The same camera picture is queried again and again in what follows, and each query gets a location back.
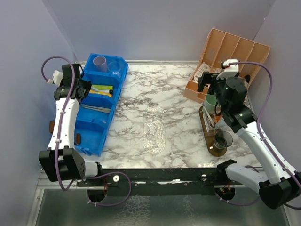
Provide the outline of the green plastic cup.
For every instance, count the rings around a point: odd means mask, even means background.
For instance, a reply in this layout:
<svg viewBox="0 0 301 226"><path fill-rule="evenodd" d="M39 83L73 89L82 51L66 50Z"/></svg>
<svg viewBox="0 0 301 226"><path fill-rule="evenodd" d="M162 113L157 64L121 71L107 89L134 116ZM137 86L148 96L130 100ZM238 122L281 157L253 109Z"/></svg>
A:
<svg viewBox="0 0 301 226"><path fill-rule="evenodd" d="M215 114L216 103L217 99L215 95L206 94L202 112L205 113L207 110L209 114Z"/></svg>

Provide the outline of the white oval soap packet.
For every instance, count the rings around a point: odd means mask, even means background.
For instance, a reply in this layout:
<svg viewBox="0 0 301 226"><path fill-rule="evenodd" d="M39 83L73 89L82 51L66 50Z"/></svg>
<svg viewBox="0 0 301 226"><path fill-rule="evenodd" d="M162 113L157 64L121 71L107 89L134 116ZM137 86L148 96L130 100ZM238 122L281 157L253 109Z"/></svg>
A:
<svg viewBox="0 0 301 226"><path fill-rule="evenodd" d="M209 72L210 71L210 66L207 65L205 62L203 62L199 68L197 69L197 71L195 72L194 76L193 76L193 80L198 83L198 79L200 77L202 77L203 72Z"/></svg>

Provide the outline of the brown oval wooden tray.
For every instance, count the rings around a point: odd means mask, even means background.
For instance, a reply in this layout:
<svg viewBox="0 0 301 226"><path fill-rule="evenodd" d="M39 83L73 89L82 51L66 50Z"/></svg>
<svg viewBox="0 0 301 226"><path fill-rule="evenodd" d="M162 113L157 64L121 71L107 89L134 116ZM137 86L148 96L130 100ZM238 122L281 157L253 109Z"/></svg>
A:
<svg viewBox="0 0 301 226"><path fill-rule="evenodd" d="M220 129L214 129L214 130L210 130L210 131L207 131L207 128L206 128L206 120L204 118L204 113L202 112L202 109L203 107L201 106L198 110L198 113L199 113L199 117L200 117L200 121L201 121L201 125L202 125L202 129L203 129L203 132L204 132L204 137L205 137L205 141L206 141L206 146L207 146L207 149L209 151L209 153L215 157L221 157L223 155L226 154L227 152L227 148L224 148L224 149L217 149L215 146L214 146L214 139L215 139L215 135L220 132L221 130Z"/></svg>

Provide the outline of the dark blue plastic cup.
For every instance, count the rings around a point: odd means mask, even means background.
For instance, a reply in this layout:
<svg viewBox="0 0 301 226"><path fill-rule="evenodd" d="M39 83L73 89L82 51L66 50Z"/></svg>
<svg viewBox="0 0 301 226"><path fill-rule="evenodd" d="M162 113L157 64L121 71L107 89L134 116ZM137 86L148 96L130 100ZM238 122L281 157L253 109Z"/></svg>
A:
<svg viewBox="0 0 301 226"><path fill-rule="evenodd" d="M214 136L214 140L211 143L210 150L223 150L228 148L233 143L233 137L226 131L219 131Z"/></svg>

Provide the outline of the lilac plastic cup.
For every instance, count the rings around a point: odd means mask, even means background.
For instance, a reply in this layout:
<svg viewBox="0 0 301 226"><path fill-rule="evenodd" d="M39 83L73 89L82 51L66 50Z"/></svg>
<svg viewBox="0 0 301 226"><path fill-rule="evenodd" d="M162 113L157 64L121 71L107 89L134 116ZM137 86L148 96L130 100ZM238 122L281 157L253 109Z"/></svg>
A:
<svg viewBox="0 0 301 226"><path fill-rule="evenodd" d="M106 73L107 72L107 60L104 56L97 56L93 59L93 64L97 71Z"/></svg>

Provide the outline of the peach compartment organizer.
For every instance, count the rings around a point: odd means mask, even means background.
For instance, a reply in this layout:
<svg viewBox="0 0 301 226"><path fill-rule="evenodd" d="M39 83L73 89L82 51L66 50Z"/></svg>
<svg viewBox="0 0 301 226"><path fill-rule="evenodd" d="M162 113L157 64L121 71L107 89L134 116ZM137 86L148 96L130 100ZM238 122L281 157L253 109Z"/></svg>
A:
<svg viewBox="0 0 301 226"><path fill-rule="evenodd" d="M196 82L196 74L200 70L209 71L211 73L222 72L221 62L228 59L237 59L240 62L252 61L263 64L269 52L270 46L215 28L211 29L197 67L184 89L183 96L198 103L204 101L208 87L204 87L204 91L202 92L197 92L198 83Z"/></svg>

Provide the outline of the blue plastic bin organizer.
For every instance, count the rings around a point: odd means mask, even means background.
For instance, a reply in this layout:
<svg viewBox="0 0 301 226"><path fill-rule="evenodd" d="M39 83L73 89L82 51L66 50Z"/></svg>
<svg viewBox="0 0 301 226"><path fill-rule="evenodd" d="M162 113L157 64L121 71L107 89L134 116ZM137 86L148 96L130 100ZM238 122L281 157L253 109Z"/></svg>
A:
<svg viewBox="0 0 301 226"><path fill-rule="evenodd" d="M119 62L121 64L120 74L112 74L108 70L106 73L97 71L93 64L93 59L97 56L104 56L107 60L107 65L113 61ZM84 67L85 75L83 79L91 81L92 85L113 86L113 93L112 97L89 93L82 100L75 124L75 133L81 134L81 143L76 145L77 151L86 155L101 155L124 81L127 77L127 71L128 63L122 57L100 54L91 54L89 56ZM110 108L111 111L110 113L98 112L83 108L82 104Z"/></svg>

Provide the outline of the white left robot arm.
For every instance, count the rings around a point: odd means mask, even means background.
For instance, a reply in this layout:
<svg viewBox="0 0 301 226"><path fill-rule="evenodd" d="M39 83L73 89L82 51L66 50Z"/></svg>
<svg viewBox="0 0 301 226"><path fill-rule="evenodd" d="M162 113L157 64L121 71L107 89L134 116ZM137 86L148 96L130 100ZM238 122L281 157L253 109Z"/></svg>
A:
<svg viewBox="0 0 301 226"><path fill-rule="evenodd" d="M103 182L104 174L97 162L86 162L75 150L76 136L75 124L81 101L88 96L91 82L83 80L80 64L73 64L75 82L71 97L68 93L71 87L72 71L69 64L62 66L63 78L58 83L54 92L56 104L56 117L52 137L47 150L39 152L39 162L42 165L48 179L56 182L57 175L55 163L57 162L61 180L83 179L98 186Z"/></svg>

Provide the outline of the brown lid clear box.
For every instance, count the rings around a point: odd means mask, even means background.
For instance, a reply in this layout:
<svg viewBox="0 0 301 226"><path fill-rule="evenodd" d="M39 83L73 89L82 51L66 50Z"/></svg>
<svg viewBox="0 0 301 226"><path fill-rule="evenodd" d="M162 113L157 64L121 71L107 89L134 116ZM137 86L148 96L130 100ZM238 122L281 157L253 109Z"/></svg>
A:
<svg viewBox="0 0 301 226"><path fill-rule="evenodd" d="M54 125L55 125L54 120L49 122L49 132L51 134L53 134L53 132L54 132ZM74 144L79 145L80 143L81 143L81 134L80 133L75 133Z"/></svg>

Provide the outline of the clear square toothbrush holder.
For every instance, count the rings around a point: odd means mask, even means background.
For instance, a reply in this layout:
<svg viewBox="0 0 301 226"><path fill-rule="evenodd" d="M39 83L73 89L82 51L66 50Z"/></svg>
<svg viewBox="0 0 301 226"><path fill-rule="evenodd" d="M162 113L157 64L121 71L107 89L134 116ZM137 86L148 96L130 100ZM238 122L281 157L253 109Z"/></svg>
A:
<svg viewBox="0 0 301 226"><path fill-rule="evenodd" d="M217 132L226 131L228 128L222 116L203 113L203 120L205 127L203 131L206 136L214 136Z"/></svg>

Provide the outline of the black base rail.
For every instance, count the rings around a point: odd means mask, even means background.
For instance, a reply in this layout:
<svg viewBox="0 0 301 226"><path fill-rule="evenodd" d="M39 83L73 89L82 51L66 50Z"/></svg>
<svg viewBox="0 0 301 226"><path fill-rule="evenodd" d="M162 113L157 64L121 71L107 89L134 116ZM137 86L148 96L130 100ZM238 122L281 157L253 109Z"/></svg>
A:
<svg viewBox="0 0 301 226"><path fill-rule="evenodd" d="M214 195L235 185L220 168L102 169L101 178L78 182L92 194L108 196Z"/></svg>

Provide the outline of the clear plastic cup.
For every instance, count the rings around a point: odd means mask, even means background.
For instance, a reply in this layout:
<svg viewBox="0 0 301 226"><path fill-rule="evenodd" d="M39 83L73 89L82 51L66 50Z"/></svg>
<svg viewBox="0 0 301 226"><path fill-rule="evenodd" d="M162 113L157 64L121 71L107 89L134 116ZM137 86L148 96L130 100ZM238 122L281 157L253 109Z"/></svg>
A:
<svg viewBox="0 0 301 226"><path fill-rule="evenodd" d="M120 74L121 64L117 61L108 64L108 71L112 74Z"/></svg>

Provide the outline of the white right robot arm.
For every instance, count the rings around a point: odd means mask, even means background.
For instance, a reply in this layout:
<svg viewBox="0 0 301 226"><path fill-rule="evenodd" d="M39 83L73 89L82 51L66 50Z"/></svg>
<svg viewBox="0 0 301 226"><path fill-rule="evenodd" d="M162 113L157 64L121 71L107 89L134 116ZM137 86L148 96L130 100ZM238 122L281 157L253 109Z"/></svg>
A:
<svg viewBox="0 0 301 226"><path fill-rule="evenodd" d="M209 85L208 94L215 95L225 123L250 148L265 174L239 165L234 160L219 164L216 179L221 184L239 182L256 191L271 209L285 205L301 194L301 174L275 149L260 126L257 117L245 103L247 88L237 77L220 78L217 73L204 72L198 80L198 91Z"/></svg>

